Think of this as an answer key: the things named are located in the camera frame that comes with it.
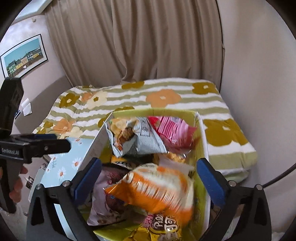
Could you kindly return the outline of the person's left hand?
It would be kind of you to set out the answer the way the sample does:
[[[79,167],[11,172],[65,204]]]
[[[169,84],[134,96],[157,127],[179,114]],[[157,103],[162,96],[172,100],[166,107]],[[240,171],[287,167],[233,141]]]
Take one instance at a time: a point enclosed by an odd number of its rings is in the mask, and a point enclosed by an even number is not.
[[[22,166],[20,174],[27,174],[28,170],[25,166]],[[0,168],[0,178],[3,176],[3,168]],[[14,203],[19,203],[21,201],[21,191],[23,188],[23,183],[20,177],[16,180],[13,190],[9,193],[9,197]]]

